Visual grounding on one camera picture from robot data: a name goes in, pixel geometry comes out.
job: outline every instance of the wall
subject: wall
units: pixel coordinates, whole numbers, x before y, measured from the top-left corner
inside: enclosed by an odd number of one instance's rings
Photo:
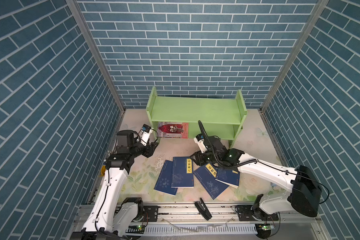
[[[360,0],[330,0],[266,116],[290,166],[331,190],[333,239],[360,239]]]
[[[65,239],[118,116],[64,0],[0,0],[0,240]]]
[[[79,0],[127,108],[162,96],[259,108],[316,0]]]

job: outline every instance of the book cover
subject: book cover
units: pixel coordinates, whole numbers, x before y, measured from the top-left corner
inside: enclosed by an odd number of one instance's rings
[[[216,181],[238,188],[240,180],[240,173],[237,169],[217,169]]]
[[[166,160],[154,187],[155,190],[176,195],[177,188],[171,187],[172,161]]]
[[[193,162],[189,157],[173,157],[171,187],[193,187]]]
[[[228,188],[228,185],[215,181],[217,174],[216,168],[210,163],[194,170],[193,174],[196,176],[197,180],[200,181],[212,199],[217,198],[225,189]]]
[[[188,138],[189,124],[187,122],[158,122],[159,137]]]

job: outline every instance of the black clamp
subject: black clamp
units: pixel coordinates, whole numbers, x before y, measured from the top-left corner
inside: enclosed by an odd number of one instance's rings
[[[200,201],[195,202],[195,207],[197,208],[199,213],[203,216],[203,218],[205,218],[207,221],[212,218],[212,215],[209,212],[208,208],[206,207],[202,198],[200,198]]]

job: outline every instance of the figure illustration on red book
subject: figure illustration on red book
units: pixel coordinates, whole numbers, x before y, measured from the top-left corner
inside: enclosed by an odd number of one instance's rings
[[[157,133],[159,137],[188,137],[187,122],[159,122]]]

